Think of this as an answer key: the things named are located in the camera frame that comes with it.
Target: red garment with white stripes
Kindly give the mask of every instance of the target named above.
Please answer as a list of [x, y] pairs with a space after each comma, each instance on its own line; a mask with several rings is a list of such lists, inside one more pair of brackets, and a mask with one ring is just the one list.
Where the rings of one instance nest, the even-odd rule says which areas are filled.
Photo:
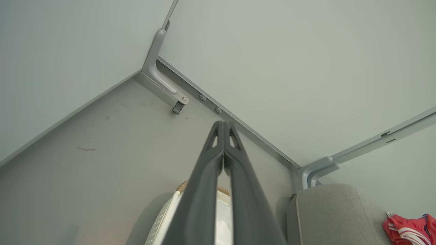
[[406, 219], [398, 215], [383, 223], [393, 245], [436, 245], [436, 220], [429, 214], [419, 219]]

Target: gray fabric cushion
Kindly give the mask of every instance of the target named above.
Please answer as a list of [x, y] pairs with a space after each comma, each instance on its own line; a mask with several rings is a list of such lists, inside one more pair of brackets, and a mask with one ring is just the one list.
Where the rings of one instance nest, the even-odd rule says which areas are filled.
[[326, 184], [300, 191], [287, 211], [289, 245], [390, 245], [385, 211], [351, 185]]

